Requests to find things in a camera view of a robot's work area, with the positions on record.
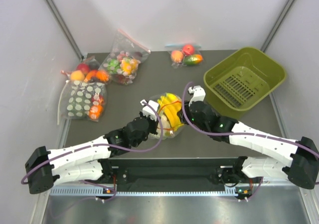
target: green plastic basket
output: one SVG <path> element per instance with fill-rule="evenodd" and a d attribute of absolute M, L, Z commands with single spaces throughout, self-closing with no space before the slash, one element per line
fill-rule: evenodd
<path fill-rule="evenodd" d="M 285 78 L 284 68 L 276 61 L 245 47 L 205 73 L 206 101 L 221 115 L 239 119 Z"/>

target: polka dot bag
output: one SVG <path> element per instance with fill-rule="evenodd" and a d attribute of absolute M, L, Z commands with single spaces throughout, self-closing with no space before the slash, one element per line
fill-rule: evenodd
<path fill-rule="evenodd" d="M 101 82 L 67 81 L 60 96 L 58 124 L 61 118 L 98 121 L 106 104 L 106 86 Z"/>
<path fill-rule="evenodd" d="M 132 84 L 139 65 L 150 53 L 150 50 L 119 29 L 115 35 L 112 51 L 103 61 L 100 70 L 104 70 L 117 83 Z"/>

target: orange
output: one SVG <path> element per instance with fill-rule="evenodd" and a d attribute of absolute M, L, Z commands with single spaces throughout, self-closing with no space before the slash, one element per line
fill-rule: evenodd
<path fill-rule="evenodd" d="M 84 81 L 84 74 L 82 71 L 73 71 L 70 75 L 70 80 L 71 81 Z"/>
<path fill-rule="evenodd" d="M 103 111 L 103 107 L 101 105 L 92 106 L 90 108 L 89 117 L 91 120 L 98 120 Z"/>
<path fill-rule="evenodd" d="M 132 65 L 128 62 L 123 62 L 122 64 L 123 75 L 129 76 L 132 73 Z"/>
<path fill-rule="evenodd" d="M 183 61 L 184 54 L 181 51 L 175 50 L 171 52 L 170 57 L 173 62 L 180 63 Z"/>
<path fill-rule="evenodd" d="M 100 81 L 102 82 L 107 82 L 109 81 L 110 79 L 110 76 L 109 74 L 104 71 L 104 70 L 99 70 L 97 73 L 96 73 L 96 78 L 98 78 Z"/>
<path fill-rule="evenodd" d="M 130 60 L 130 65 L 132 66 L 132 70 L 135 71 L 137 69 L 139 63 L 138 63 L 137 59 L 133 58 Z"/>
<path fill-rule="evenodd" d="M 97 72 L 98 72 L 97 70 L 92 70 L 92 71 L 90 71 L 90 72 L 86 75 L 86 77 L 85 77 L 85 79 L 84 79 L 84 82 L 88 82 L 89 80 L 92 79 L 92 77 L 95 77 Z"/>

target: red fruit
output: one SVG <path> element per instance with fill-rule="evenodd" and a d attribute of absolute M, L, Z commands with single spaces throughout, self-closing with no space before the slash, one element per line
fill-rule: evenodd
<path fill-rule="evenodd" d="M 192 45 L 187 44 L 187 45 L 183 46 L 182 52 L 186 56 L 191 56 L 191 55 L 195 54 L 195 48 Z"/>
<path fill-rule="evenodd" d="M 83 73 L 85 76 L 90 72 L 90 67 L 89 67 L 89 65 L 87 65 L 87 64 L 85 64 L 85 63 L 79 64 L 76 69 L 82 71 L 82 73 Z"/>

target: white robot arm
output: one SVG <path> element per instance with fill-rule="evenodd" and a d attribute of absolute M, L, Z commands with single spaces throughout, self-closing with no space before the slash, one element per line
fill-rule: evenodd
<path fill-rule="evenodd" d="M 284 139 L 253 129 L 235 119 L 217 115 L 203 102 L 205 91 L 202 87 L 189 88 L 188 92 L 192 98 L 189 102 L 185 102 L 184 107 L 187 116 L 192 118 L 192 124 L 188 123 L 180 112 L 182 122 L 195 125 L 214 140 L 243 146 L 268 156 L 239 157 L 232 173 L 238 177 L 238 180 L 275 177 L 288 179 L 303 188 L 314 188 L 319 172 L 318 159 L 293 145 L 298 143 L 318 152 L 311 139 L 305 137 L 301 141 Z M 149 101 L 148 104 L 155 111 L 159 110 L 158 103 Z M 157 116 L 152 109 L 144 107 L 140 117 L 125 127 L 92 141 L 63 149 L 46 150 L 45 147 L 36 149 L 25 165 L 27 173 L 45 160 L 50 162 L 31 175 L 27 175 L 30 193 L 44 192 L 65 182 L 100 180 L 108 175 L 108 170 L 99 160 L 121 155 L 128 152 L 131 147 L 137 147 L 142 141 L 147 140 L 150 133 L 157 133 L 157 126 Z M 221 134 L 211 136 L 209 135 L 211 132 Z M 125 150 L 118 150 L 112 145 L 121 146 Z"/>

